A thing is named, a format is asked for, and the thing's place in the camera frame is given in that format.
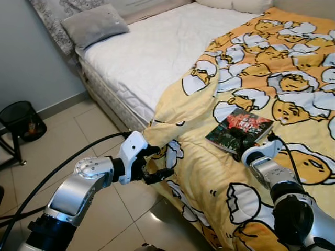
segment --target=cartoon print blanket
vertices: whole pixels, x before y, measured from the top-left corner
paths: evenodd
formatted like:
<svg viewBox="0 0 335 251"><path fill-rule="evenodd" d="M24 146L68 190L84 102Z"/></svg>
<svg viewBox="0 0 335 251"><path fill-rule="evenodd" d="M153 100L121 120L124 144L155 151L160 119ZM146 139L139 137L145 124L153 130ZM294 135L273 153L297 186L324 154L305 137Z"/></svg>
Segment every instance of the cartoon print blanket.
<svg viewBox="0 0 335 251"><path fill-rule="evenodd" d="M216 38L144 131L161 147L148 167L175 171L156 188L214 247L288 250L274 233L269 191L204 139L237 107L275 121L305 189L335 217L335 22L271 8ZM284 149L275 161L293 169Z"/></svg>

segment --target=bed frame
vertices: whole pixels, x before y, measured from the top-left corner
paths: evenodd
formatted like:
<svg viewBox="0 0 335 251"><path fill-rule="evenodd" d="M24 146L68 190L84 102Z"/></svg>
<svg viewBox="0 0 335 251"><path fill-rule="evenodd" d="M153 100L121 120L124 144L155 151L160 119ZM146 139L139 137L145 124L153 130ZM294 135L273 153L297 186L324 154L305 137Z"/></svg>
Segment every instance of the bed frame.
<svg viewBox="0 0 335 251"><path fill-rule="evenodd" d="M120 131L143 131L146 122L138 118L80 56L79 62L76 68L89 95L99 104L115 126Z"/></svg>

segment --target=stand leg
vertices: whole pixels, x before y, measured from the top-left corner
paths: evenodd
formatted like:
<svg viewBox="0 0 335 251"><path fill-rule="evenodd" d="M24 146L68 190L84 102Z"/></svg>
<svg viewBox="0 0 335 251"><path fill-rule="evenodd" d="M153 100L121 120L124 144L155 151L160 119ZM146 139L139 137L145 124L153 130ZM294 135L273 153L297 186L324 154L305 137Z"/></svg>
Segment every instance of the stand leg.
<svg viewBox="0 0 335 251"><path fill-rule="evenodd" d="M18 161L20 161L20 165L24 166L27 162L22 159L20 145L19 145L19 138L15 134L12 134L12 135L13 135L15 157L17 158Z"/></svg>
<svg viewBox="0 0 335 251"><path fill-rule="evenodd" d="M15 154L14 152L14 149L7 144L6 141L4 141L4 139L0 136L0 146L7 152L9 153L10 155L13 155Z"/></svg>

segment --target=robotic arm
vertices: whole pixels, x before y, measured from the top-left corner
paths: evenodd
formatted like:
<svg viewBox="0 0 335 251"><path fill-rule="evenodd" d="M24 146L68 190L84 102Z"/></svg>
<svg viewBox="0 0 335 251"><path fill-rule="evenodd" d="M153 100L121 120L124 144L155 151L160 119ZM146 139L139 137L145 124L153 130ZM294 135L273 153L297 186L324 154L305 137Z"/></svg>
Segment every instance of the robotic arm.
<svg viewBox="0 0 335 251"><path fill-rule="evenodd" d="M66 250L92 204L94 194L112 182L119 181L125 185L143 178L147 184L152 184L171 176L171 169L162 169L154 174L144 169L144 157L159 150L157 146L148 145L142 134L135 131L122 144L119 158L88 157L80 160L73 174L55 192L43 215L29 224L32 232L19 251Z"/></svg>
<svg viewBox="0 0 335 251"><path fill-rule="evenodd" d="M274 228L278 238L305 250L335 250L335 219L323 212L297 181L295 174L274 162L282 143L274 137L264 146L247 149L241 158L268 190L274 203Z"/></svg>
<svg viewBox="0 0 335 251"><path fill-rule="evenodd" d="M335 250L335 219L317 206L291 170L272 160L281 147L281 141L275 138L241 155L243 164L270 190L275 233L282 242L306 247L305 250ZM89 157L79 161L73 174L51 198L44 214L29 224L32 232L19 251L65 251L92 204L94 194L112 182L125 185L143 178L147 184L152 184L171 176L171 169L154 174L145 170L144 156L159 150L159 147L148 145L141 133L133 132L122 144L119 158Z"/></svg>

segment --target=headboard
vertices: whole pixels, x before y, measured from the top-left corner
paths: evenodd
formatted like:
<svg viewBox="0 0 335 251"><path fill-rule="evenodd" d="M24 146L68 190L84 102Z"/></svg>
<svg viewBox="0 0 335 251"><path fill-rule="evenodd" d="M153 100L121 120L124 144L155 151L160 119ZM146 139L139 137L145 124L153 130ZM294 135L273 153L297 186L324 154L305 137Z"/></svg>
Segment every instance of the headboard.
<svg viewBox="0 0 335 251"><path fill-rule="evenodd" d="M287 12L335 20L335 0L274 0L274 6Z"/></svg>

